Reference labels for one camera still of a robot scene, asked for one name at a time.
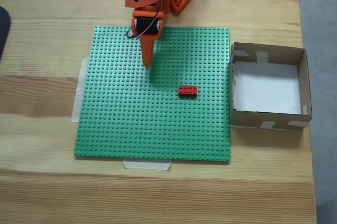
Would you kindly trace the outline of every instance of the tape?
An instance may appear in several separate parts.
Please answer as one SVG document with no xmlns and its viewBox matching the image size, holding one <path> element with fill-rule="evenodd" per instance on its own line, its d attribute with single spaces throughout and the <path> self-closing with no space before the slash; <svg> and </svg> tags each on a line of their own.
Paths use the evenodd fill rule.
<svg viewBox="0 0 337 224">
<path fill-rule="evenodd" d="M 307 115 L 308 114 L 308 111 L 306 109 L 306 105 L 303 106 L 303 115 Z"/>
<path fill-rule="evenodd" d="M 243 51 L 243 50 L 234 50 L 233 56 L 248 56 L 248 57 L 250 57 L 250 55 L 247 54 L 246 51 Z"/>
<path fill-rule="evenodd" d="M 169 170 L 172 160 L 124 158 L 123 165 L 126 169 Z"/>
<path fill-rule="evenodd" d="M 89 56 L 82 59 L 80 74 L 78 76 L 76 95 L 74 99 L 73 112 L 71 122 L 78 122 L 80 120 L 80 113 L 83 101 L 83 91 L 86 80 L 86 72 L 88 69 Z"/>
<path fill-rule="evenodd" d="M 260 128 L 272 129 L 275 124 L 275 121 L 263 121 Z"/>
<path fill-rule="evenodd" d="M 295 121 L 295 120 L 293 120 L 293 121 L 288 122 L 288 125 L 301 126 L 301 127 L 304 128 L 304 127 L 306 127 L 308 125 L 308 123 L 304 122 L 304 121 Z"/>
<path fill-rule="evenodd" d="M 268 63 L 268 52 L 256 52 L 257 63 Z"/>
</svg>

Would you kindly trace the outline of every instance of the electrical wire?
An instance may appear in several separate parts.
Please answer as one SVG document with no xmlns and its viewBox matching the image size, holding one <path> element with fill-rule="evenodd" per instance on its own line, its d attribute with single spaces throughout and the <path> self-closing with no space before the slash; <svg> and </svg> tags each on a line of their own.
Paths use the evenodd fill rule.
<svg viewBox="0 0 337 224">
<path fill-rule="evenodd" d="M 151 23 L 148 25 L 148 27 L 142 31 L 141 33 L 138 33 L 137 35 L 133 35 L 133 36 L 129 36 L 130 32 L 131 32 L 131 28 L 126 32 L 126 37 L 129 38 L 129 39 L 132 39 L 132 38 L 139 38 L 140 36 L 142 36 L 150 27 L 151 25 L 155 22 L 155 20 L 157 19 L 157 16 L 159 14 L 159 12 L 161 11 L 162 9 L 162 6 L 163 6 L 163 0 L 160 0 L 160 7 L 158 9 L 158 11 L 156 12 L 156 14 L 154 15 Z"/>
</svg>

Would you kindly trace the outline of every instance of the black object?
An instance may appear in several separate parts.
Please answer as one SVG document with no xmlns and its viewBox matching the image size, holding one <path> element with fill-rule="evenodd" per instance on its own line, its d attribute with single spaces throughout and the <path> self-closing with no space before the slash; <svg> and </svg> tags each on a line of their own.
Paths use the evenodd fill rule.
<svg viewBox="0 0 337 224">
<path fill-rule="evenodd" d="M 153 18 L 151 17 L 138 17 L 137 18 L 137 26 L 136 30 L 138 33 L 143 32 L 148 25 L 151 24 Z M 157 22 L 158 18 L 152 23 L 152 25 L 147 29 L 147 31 L 144 34 L 156 34 L 158 32 L 157 30 Z"/>
<path fill-rule="evenodd" d="M 8 12 L 0 6 L 0 59 L 5 48 L 10 27 L 11 17 Z"/>
</svg>

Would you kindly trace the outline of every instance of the red lego brick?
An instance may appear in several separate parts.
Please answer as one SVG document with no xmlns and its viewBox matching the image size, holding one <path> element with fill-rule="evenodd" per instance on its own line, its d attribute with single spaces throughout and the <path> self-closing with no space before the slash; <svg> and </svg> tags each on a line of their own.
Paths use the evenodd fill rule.
<svg viewBox="0 0 337 224">
<path fill-rule="evenodd" d="M 197 96 L 198 86 L 179 85 L 179 96 Z"/>
</svg>

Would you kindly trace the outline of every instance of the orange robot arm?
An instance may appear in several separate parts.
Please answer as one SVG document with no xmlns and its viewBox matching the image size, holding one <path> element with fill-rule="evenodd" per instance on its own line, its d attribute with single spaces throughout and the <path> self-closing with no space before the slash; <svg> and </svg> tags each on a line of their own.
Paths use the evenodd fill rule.
<svg viewBox="0 0 337 224">
<path fill-rule="evenodd" d="M 150 67 L 154 40 L 160 37 L 163 30 L 165 13 L 170 9 L 179 14 L 190 0 L 125 0 L 125 6 L 135 8 L 131 29 L 126 33 L 128 38 L 139 38 L 142 47 L 142 58 L 146 68 Z"/>
</svg>

